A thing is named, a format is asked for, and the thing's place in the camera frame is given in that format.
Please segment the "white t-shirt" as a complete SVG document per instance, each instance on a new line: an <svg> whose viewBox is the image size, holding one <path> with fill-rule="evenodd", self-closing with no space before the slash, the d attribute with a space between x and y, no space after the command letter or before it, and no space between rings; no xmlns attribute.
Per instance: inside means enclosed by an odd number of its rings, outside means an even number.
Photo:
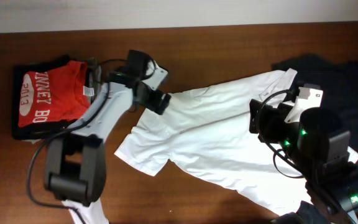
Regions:
<svg viewBox="0 0 358 224"><path fill-rule="evenodd" d="M201 180L235 190L284 215L309 202L305 179L249 132L251 100L284 100L296 70L275 70L174 93L162 115L145 110L116 150L133 168L156 175L168 161Z"/></svg>

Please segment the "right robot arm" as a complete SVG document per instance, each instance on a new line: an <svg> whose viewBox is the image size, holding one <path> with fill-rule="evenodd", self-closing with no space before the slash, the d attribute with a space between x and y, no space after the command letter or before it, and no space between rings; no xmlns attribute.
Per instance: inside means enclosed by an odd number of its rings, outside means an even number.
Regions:
<svg viewBox="0 0 358 224"><path fill-rule="evenodd" d="M330 110L314 107L303 110L298 121L285 121L291 106L277 108L265 102L250 102L249 131L294 167L306 180L311 205L278 223L358 223L358 165L348 151L350 132Z"/></svg>

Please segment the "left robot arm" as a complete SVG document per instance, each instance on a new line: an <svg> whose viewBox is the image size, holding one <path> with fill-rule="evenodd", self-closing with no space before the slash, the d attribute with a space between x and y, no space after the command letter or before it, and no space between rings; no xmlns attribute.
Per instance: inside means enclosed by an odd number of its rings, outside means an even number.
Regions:
<svg viewBox="0 0 358 224"><path fill-rule="evenodd" d="M164 113L171 96L159 90L168 70L147 53L130 50L123 65L105 73L84 115L45 143L44 187L75 223L107 223L101 195L106 184L104 144L121 116L140 106Z"/></svg>

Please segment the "folded red printed t-shirt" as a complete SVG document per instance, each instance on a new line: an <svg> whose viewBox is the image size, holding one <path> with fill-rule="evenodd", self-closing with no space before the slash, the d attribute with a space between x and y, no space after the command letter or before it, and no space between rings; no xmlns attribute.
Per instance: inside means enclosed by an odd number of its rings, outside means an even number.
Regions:
<svg viewBox="0 0 358 224"><path fill-rule="evenodd" d="M18 126L72 121L90 107L84 94L87 64L71 60L46 72L24 74Z"/></svg>

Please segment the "dark green t-shirt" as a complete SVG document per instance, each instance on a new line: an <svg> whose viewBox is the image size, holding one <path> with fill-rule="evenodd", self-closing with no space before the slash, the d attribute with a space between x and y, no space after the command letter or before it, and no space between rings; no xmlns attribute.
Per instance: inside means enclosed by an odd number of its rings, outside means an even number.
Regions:
<svg viewBox="0 0 358 224"><path fill-rule="evenodd" d="M289 68L297 71L292 89L304 83L321 87L321 106L340 116L351 132L349 145L358 152L358 61L333 63L316 54L304 54L272 64L274 70Z"/></svg>

